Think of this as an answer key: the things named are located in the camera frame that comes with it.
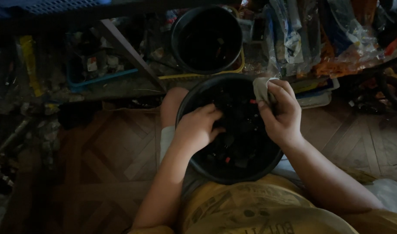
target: left hand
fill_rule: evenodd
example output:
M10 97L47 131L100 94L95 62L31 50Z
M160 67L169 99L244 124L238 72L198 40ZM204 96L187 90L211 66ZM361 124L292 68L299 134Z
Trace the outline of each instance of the left hand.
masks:
M175 130L171 146L185 150L191 157L212 142L219 133L226 131L224 128L212 129L214 122L222 115L214 104L199 107L184 115Z

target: herringbone floor pattern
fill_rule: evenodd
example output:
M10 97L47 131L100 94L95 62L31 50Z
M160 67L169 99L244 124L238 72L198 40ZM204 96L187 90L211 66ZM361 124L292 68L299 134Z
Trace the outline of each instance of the herringbone floor pattern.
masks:
M305 109L301 132L332 162L397 179L397 117L352 112L344 103ZM158 113L99 112L60 133L62 179L47 233L121 233L131 225L159 161Z

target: black bucket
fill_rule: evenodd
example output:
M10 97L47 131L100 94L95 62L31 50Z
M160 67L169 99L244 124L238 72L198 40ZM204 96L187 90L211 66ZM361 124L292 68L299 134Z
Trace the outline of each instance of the black bucket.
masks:
M190 160L190 165L198 173L216 183L234 184L258 180L271 172L283 156L279 146L268 137L264 130L265 127L262 118L259 116L258 105L250 103L251 99L255 99L252 82L252 78L243 74L226 73L217 75L196 85L185 96L178 109L175 126L178 125L183 115L196 108L212 102L216 104L218 97L214 98L215 95L210 97L209 94L217 93L220 90L219 87L222 87L221 96L225 93L231 93L233 98L243 100L243 104L235 107L231 105L230 107L220 107L216 104L217 108L223 111L224 120L222 118L215 122L213 127L225 127L223 123L226 122L232 127L230 129L226 127L226 133L218 135L212 143L194 154ZM237 118L233 117L236 114L242 114L242 120L237 121ZM242 131L243 123L247 124L246 120L249 119L253 125L250 126L250 130ZM234 137L231 146L225 147L223 145L225 142L225 135L223 134ZM243 158L248 160L247 166L238 167L235 160L238 162Z
M226 70L240 54L242 30L236 17L218 6L194 8L171 28L171 49L178 65L201 75Z

